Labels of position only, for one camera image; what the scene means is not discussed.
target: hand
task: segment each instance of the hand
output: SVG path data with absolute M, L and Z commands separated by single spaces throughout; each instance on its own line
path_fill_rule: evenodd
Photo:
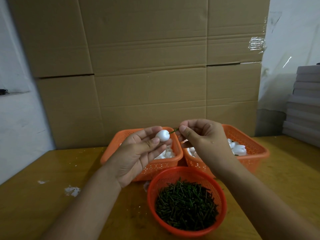
M 172 139 L 160 143 L 155 136 L 161 130 L 161 126 L 154 126 L 131 134 L 107 160 L 105 165 L 112 168 L 122 188 L 172 143 Z
M 238 163 L 233 155 L 226 134 L 220 123 L 206 119 L 183 121 L 176 132 L 179 141 L 188 140 L 181 146 L 194 147 L 211 172 L 218 175 Z

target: forearm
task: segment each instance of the forearm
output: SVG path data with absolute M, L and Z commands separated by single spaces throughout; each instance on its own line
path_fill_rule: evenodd
M 42 239 L 97 239 L 121 191 L 112 169 L 101 167 Z
M 261 238 L 319 239 L 319 231 L 236 162 L 220 176 Z

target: basket of green sticks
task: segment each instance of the basket of green sticks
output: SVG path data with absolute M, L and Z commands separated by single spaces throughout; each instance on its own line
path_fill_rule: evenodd
M 217 229 L 227 211 L 219 184 L 206 173 L 189 167 L 172 167 L 154 177 L 147 201 L 161 226 L 186 238 Z

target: fingernail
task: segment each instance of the fingernail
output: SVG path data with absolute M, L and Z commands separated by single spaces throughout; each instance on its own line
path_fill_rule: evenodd
M 179 131 L 184 132 L 186 130 L 186 126 L 185 125 L 180 125 L 179 127 Z
M 157 143 L 160 142 L 160 139 L 158 137 L 154 137 L 154 138 L 151 139 L 151 141 L 152 141 L 153 144 L 157 144 Z

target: rectangular orange basket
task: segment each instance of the rectangular orange basket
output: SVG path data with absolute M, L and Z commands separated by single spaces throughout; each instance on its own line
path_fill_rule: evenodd
M 170 127 L 162 127 L 164 130 L 169 132 L 174 131 L 174 129 Z M 115 134 L 114 138 L 110 142 L 106 151 L 103 153 L 100 162 L 104 164 L 111 155 L 118 149 L 120 143 L 122 143 L 129 135 L 140 131 L 142 129 L 125 129 L 119 131 Z M 183 152 L 178 140 L 178 137 L 175 133 L 170 134 L 170 138 L 172 139 L 172 150 L 176 154 L 175 157 L 165 158 L 165 159 L 155 159 L 150 162 L 144 170 L 133 180 L 133 181 L 146 181 L 151 180 L 154 176 L 160 173 L 163 169 L 176 167 L 178 165 L 178 161 L 182 159 Z
M 230 138 L 233 141 L 237 141 L 241 145 L 245 145 L 248 155 L 237 156 L 237 158 L 242 163 L 242 165 L 244 165 L 250 172 L 254 173 L 260 165 L 261 160 L 269 157 L 269 150 L 237 128 L 227 124 L 223 124 L 222 126 L 227 138 Z M 201 159 L 191 156 L 185 148 L 183 148 L 182 150 L 189 167 L 201 170 L 215 178 L 208 166 L 205 165 Z

